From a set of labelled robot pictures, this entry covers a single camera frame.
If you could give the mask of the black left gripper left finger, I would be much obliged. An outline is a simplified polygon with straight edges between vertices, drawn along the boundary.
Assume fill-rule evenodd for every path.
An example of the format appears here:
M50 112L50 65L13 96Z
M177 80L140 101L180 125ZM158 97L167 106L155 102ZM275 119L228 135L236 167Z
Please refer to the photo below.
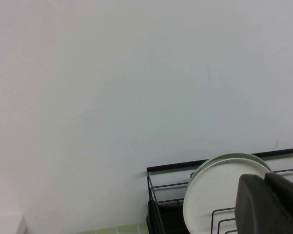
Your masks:
M291 233L288 212L257 175L244 174L239 178L235 222L239 234Z

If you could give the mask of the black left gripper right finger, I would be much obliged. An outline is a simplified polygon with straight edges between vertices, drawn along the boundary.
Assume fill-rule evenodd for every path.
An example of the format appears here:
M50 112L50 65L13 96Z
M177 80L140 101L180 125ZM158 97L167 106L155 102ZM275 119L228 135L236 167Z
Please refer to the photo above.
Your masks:
M293 226L293 183L275 173L266 173L265 183L285 210L287 223Z

